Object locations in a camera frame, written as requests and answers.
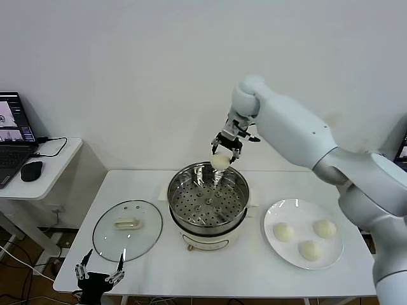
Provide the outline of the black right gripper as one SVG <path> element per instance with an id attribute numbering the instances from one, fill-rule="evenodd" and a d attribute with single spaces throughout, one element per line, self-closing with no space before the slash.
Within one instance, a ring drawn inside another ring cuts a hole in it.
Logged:
<path id="1" fill-rule="evenodd" d="M 235 111 L 229 111 L 226 123 L 220 133 L 216 135 L 211 144 L 212 155 L 216 154 L 217 148 L 220 145 L 230 148 L 232 157 L 230 164 L 234 163 L 241 156 L 243 144 L 241 142 L 234 142 L 236 139 L 251 140 L 251 134 L 248 133 L 250 120 L 246 117 L 239 115 Z"/>

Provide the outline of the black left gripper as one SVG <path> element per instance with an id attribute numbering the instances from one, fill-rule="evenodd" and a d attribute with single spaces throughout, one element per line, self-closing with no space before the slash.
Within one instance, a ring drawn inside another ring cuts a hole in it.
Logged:
<path id="1" fill-rule="evenodd" d="M 126 249 L 124 248 L 120 255 L 116 271 L 110 276 L 108 274 L 87 272 L 86 265 L 92 252 L 93 249 L 91 248 L 81 262 L 75 266 L 78 288 L 82 291 L 79 303 L 101 305 L 102 295 L 111 291 L 112 285 L 117 285 L 125 276 L 123 265 L 126 258 Z"/>

